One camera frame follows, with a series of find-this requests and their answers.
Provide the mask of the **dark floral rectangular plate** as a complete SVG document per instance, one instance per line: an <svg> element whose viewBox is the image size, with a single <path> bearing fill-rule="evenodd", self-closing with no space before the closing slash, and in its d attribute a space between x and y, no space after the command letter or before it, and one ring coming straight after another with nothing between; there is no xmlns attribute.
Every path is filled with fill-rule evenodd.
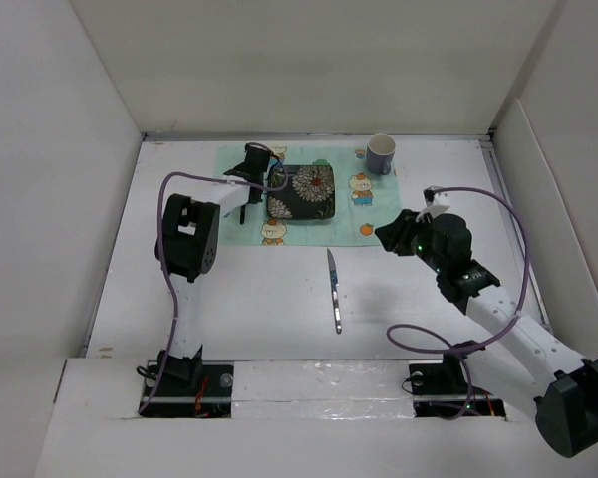
<svg viewBox="0 0 598 478"><path fill-rule="evenodd" d="M288 165L271 169L266 213L271 219L322 221L332 219L336 211L335 177L327 163Z"/></svg>

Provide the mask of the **green cartoon print cloth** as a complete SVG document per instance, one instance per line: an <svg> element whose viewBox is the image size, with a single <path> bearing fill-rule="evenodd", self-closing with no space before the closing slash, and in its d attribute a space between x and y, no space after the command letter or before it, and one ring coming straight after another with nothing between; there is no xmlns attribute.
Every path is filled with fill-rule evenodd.
<svg viewBox="0 0 598 478"><path fill-rule="evenodd" d="M329 163L334 171L336 211L332 219L295 221L271 219L266 199L246 210L243 225L236 213L220 222L219 242L226 246L365 247L379 243L374 230L398 215L401 198L396 175L371 173L366 151L353 146L274 145L272 149L288 165Z"/></svg>

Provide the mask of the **purple ceramic mug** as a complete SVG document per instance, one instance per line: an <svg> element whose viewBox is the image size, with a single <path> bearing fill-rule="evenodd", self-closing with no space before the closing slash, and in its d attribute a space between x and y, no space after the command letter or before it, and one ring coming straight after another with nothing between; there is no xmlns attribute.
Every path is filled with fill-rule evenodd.
<svg viewBox="0 0 598 478"><path fill-rule="evenodd" d="M392 162L396 151L394 139L384 133L370 137L366 148L366 167L377 175L388 175L392 172Z"/></svg>

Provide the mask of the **steel knife patterned handle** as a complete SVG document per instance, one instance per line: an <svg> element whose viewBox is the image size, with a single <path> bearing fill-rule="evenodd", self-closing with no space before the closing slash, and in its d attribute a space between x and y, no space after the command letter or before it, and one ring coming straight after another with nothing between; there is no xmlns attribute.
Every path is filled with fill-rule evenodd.
<svg viewBox="0 0 598 478"><path fill-rule="evenodd" d="M334 256L332 251L327 248L327 262L328 262L328 270L330 276L330 289L331 289L331 296L332 296L332 306L333 306L333 317L335 323L335 331L337 335L340 335L343 332L343 325L341 322L341 312L340 312L340 305L339 305L339 295L338 295L338 274L337 274L337 267Z"/></svg>

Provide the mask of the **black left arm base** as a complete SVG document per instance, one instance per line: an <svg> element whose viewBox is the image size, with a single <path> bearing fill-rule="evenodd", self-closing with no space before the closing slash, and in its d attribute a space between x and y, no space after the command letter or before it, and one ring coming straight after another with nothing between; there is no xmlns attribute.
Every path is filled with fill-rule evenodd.
<svg viewBox="0 0 598 478"><path fill-rule="evenodd" d="M230 418L234 385L234 363L204 361L201 350L193 358L166 360L165 372L157 381L165 350L157 360L139 365L143 379L139 415L145 418Z"/></svg>

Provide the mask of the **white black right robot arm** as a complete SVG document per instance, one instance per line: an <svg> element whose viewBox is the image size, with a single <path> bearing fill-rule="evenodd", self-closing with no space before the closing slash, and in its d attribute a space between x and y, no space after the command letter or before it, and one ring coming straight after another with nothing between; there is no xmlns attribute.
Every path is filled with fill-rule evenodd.
<svg viewBox="0 0 598 478"><path fill-rule="evenodd" d="M552 450L573 457L598 443L598 359L561 343L521 316L499 279L472 257L472 235L459 216L404 209L375 231L383 248L416 256L436 274L442 296L491 333L448 347L441 380L454 392L475 385L532 418Z"/></svg>

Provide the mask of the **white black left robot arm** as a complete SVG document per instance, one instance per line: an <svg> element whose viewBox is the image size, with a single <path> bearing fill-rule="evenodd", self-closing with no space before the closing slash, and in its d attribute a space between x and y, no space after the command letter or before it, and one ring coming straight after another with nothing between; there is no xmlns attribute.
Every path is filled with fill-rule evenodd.
<svg viewBox="0 0 598 478"><path fill-rule="evenodd" d="M244 146L244 159L220 178L171 172L162 181L157 200L155 255L173 300L173 319L157 376L167 377L175 391L188 395L203 381L202 333L198 312L201 277L210 272L218 252L220 219L236 213L245 222L247 207L262 201L271 166L282 160L261 143ZM175 178L205 182L197 199L182 193L167 195Z"/></svg>

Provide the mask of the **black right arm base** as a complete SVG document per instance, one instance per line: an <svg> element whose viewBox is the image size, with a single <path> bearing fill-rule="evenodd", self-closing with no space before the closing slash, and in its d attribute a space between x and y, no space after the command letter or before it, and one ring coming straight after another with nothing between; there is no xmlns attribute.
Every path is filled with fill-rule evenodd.
<svg viewBox="0 0 598 478"><path fill-rule="evenodd" d="M503 401L488 391L474 385L467 395L466 372L452 355L410 361L402 391L412 398L415 418L507 417Z"/></svg>

